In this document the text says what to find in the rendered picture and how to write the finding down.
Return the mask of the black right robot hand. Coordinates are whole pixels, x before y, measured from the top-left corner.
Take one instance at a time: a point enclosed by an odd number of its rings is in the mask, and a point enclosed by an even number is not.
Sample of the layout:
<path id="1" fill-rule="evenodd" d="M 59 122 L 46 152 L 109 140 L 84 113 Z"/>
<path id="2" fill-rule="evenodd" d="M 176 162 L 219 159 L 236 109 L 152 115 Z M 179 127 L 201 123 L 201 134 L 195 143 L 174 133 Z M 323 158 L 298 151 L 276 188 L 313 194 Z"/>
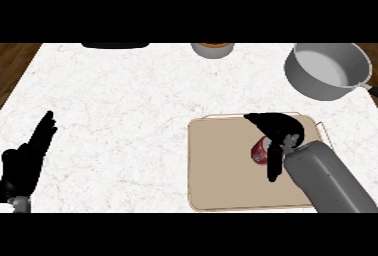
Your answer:
<path id="1" fill-rule="evenodd" d="M 291 153 L 304 141 L 304 127 L 300 121 L 284 113 L 250 113 L 244 118 L 257 126 L 270 140 L 267 179 L 275 182 L 282 174 L 284 155 Z"/>

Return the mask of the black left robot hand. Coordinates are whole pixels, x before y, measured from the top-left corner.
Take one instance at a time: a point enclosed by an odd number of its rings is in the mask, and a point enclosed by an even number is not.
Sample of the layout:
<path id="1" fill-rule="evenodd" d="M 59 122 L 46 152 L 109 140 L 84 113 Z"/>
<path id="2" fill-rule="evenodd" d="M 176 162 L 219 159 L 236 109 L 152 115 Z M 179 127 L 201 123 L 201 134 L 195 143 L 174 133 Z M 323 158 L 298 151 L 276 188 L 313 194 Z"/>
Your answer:
<path id="1" fill-rule="evenodd" d="M 30 141 L 18 149 L 7 149 L 2 153 L 0 203 L 7 203 L 18 196 L 30 197 L 34 193 L 44 156 L 58 131 L 55 124 L 53 112 L 47 111 Z"/>

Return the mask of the red can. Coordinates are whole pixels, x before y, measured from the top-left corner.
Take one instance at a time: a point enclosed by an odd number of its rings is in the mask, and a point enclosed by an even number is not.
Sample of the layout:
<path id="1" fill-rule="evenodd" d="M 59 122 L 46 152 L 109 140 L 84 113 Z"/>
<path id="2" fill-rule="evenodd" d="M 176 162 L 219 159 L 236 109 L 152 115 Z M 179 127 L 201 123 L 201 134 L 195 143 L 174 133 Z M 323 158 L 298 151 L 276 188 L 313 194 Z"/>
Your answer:
<path id="1" fill-rule="evenodd" d="M 267 163 L 267 148 L 270 145 L 270 139 L 263 136 L 251 148 L 251 158 L 260 165 Z"/>

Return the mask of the beige tray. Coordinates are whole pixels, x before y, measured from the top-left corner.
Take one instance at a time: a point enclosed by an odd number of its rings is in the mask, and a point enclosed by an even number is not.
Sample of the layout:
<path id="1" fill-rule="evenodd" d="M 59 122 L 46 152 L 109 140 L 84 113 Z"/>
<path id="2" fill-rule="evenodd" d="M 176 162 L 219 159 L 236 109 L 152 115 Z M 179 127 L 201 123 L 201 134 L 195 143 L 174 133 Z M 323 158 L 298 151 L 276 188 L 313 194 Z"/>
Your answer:
<path id="1" fill-rule="evenodd" d="M 188 125 L 188 198 L 196 211 L 267 210 L 312 205 L 288 174 L 267 180 L 251 157 L 263 138 L 241 114 L 196 118 Z"/>

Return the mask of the grey metal pot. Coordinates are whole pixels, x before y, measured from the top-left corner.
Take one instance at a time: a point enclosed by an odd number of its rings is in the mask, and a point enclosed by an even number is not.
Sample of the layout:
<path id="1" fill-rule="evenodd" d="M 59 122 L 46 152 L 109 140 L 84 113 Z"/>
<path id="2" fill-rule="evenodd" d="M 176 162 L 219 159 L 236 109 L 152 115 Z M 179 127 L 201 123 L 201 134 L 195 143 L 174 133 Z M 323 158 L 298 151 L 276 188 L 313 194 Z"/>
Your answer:
<path id="1" fill-rule="evenodd" d="M 284 71 L 294 89 L 318 101 L 338 100 L 356 88 L 378 97 L 371 59 L 354 43 L 295 43 Z"/>

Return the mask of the grey cup with orange top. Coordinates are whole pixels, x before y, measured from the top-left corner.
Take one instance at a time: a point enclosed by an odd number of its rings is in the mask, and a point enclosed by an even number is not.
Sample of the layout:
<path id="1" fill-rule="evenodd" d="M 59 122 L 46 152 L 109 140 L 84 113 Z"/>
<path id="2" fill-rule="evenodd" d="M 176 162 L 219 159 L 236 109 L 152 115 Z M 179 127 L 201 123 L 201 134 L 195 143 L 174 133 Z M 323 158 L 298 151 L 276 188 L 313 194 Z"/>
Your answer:
<path id="1" fill-rule="evenodd" d="M 233 50 L 233 43 L 192 43 L 191 44 L 195 53 L 207 59 L 222 59 Z"/>

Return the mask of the black flat appliance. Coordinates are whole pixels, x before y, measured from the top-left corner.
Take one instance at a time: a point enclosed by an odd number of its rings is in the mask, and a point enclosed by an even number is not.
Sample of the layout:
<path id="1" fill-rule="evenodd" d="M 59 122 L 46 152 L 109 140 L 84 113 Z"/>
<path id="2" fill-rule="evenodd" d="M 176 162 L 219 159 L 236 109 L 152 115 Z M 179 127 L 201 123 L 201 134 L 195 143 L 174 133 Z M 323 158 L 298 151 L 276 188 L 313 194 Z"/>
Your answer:
<path id="1" fill-rule="evenodd" d="M 145 48 L 149 43 L 81 43 L 81 45 L 93 49 L 137 49 Z"/>

